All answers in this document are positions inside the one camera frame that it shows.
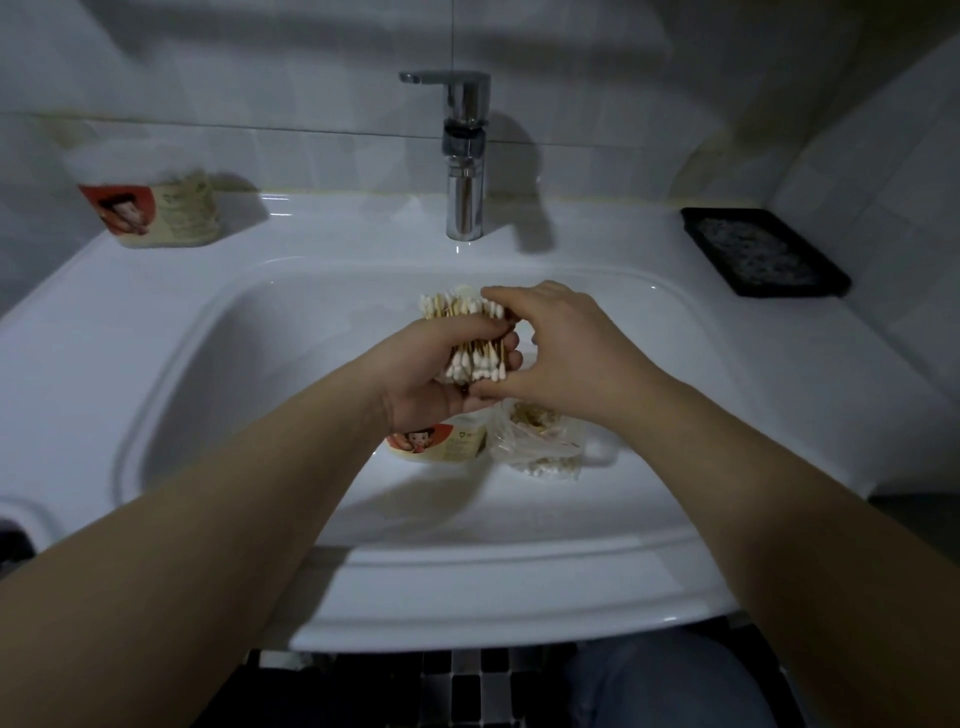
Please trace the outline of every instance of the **tiled wall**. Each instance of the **tiled wall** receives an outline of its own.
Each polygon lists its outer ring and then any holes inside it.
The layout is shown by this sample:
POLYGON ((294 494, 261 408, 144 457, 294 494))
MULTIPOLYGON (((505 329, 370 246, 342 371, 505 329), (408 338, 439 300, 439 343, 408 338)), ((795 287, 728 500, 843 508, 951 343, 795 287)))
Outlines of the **tiled wall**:
MULTIPOLYGON (((441 92, 396 74, 456 67, 493 76, 491 192, 760 204, 853 48, 859 16, 844 7, 8 0, 0 203, 22 207, 24 187, 50 205, 68 194, 44 136, 175 139, 227 187, 440 192, 441 92)), ((51 236, 88 236, 78 214, 27 242, 33 223, 5 224, 0 253, 62 259, 79 243, 51 254, 51 236)), ((29 288, 38 273, 21 268, 0 280, 29 288)))
POLYGON ((854 59, 771 207, 850 274, 850 305, 960 400, 960 17, 930 27, 885 56, 887 73, 854 59))

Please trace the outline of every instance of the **jeans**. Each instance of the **jeans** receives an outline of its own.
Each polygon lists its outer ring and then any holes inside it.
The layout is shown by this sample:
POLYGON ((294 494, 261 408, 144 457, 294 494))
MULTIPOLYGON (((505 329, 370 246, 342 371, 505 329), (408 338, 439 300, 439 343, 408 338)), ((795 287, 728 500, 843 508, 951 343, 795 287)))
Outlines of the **jeans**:
POLYGON ((683 629, 591 643, 566 677, 575 728, 777 728, 733 654, 683 629))

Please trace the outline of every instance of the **faucet handle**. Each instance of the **faucet handle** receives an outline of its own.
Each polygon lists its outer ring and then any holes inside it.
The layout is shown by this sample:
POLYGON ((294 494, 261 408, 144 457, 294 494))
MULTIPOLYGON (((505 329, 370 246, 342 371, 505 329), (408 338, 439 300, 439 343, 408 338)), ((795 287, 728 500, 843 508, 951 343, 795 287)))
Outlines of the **faucet handle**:
POLYGON ((490 113, 490 74, 483 71, 401 71, 405 84, 446 86, 444 117, 469 128, 487 125, 490 113))

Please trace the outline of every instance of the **person's left hand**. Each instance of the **person's left hand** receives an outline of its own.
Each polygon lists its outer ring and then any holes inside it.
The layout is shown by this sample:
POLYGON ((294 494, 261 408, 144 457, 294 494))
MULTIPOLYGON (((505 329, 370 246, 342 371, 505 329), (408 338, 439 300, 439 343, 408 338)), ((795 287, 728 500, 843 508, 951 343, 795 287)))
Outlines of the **person's left hand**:
MULTIPOLYGON (((421 319, 360 356, 356 363, 381 390, 390 433, 413 432, 497 402, 472 396, 455 384, 441 384, 434 377, 449 363, 454 347, 475 339, 495 339, 511 327, 511 322, 482 314, 421 319)), ((517 341, 512 331, 504 339, 508 370, 523 363, 522 354, 515 351, 517 341)))

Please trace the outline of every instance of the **black tray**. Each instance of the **black tray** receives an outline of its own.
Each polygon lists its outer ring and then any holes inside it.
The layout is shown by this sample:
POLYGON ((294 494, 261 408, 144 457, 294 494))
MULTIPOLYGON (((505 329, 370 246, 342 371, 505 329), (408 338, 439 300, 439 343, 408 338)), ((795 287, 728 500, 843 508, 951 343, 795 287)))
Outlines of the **black tray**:
POLYGON ((850 290, 850 277, 773 212, 684 207, 680 214, 684 229, 738 296, 808 298, 850 290))

